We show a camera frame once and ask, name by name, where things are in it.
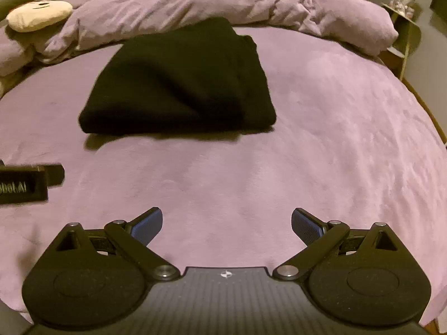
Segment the black knit sweater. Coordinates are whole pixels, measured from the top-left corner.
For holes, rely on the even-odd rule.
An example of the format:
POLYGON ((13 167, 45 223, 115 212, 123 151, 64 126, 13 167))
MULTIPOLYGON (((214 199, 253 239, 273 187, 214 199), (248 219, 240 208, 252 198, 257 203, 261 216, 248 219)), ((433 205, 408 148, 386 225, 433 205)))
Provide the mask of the black knit sweater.
POLYGON ((222 17, 126 41, 79 116, 85 133, 113 136, 264 131, 276 120, 253 38, 222 17))

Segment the purple bed sheet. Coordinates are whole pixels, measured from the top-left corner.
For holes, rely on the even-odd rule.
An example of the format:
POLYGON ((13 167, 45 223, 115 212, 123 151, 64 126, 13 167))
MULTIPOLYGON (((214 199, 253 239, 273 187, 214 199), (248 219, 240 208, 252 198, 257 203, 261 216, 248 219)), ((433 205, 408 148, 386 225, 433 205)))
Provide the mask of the purple bed sheet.
POLYGON ((277 122, 227 135, 86 135, 78 117, 116 46, 33 72, 1 99, 1 159, 59 162, 43 204, 1 208, 1 300, 69 222, 100 228, 161 208, 151 249, 187 266, 274 268, 303 248, 297 207, 353 228, 387 223, 430 279, 422 323, 446 307, 446 148, 414 95, 341 44, 240 27, 258 47, 277 122))

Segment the purple crumpled duvet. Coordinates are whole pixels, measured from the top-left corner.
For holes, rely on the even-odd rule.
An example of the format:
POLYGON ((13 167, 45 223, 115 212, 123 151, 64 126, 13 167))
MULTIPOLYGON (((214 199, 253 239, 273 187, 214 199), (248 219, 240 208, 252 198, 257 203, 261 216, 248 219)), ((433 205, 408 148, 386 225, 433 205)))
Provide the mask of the purple crumpled duvet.
POLYGON ((61 25, 33 33, 37 58, 51 64, 80 51, 141 34, 164 33, 211 17, 232 25, 262 23, 347 42, 370 56, 398 33, 388 13, 365 0, 67 0, 61 25))

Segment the cream plush pillow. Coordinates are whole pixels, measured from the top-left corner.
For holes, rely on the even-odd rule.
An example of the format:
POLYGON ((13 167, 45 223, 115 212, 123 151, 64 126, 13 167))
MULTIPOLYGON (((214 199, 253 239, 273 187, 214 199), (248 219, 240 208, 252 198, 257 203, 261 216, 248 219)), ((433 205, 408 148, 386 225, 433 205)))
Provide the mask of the cream plush pillow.
POLYGON ((5 20, 18 33, 31 33, 67 19, 73 12, 69 2, 42 0, 28 2, 11 10, 5 20))

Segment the small side table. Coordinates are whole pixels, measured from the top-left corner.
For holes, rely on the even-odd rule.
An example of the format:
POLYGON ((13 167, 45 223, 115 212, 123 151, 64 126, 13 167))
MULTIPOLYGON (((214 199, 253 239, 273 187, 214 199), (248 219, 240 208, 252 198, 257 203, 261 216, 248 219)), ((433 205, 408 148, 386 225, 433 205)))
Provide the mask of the small side table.
POLYGON ((408 59, 420 44, 421 31, 413 20, 399 14, 396 9, 387 4, 381 4, 381 6, 391 17, 393 26, 398 32, 398 38, 391 47, 380 53, 379 58, 402 81, 408 59))

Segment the purple pillow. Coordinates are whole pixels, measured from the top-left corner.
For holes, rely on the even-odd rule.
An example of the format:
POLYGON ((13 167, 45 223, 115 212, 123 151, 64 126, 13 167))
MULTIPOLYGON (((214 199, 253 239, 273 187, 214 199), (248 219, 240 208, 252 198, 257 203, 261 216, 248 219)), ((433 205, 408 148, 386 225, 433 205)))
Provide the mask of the purple pillow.
POLYGON ((52 28, 32 33, 18 33, 10 27, 1 28, 1 76, 12 74, 44 54, 52 28))

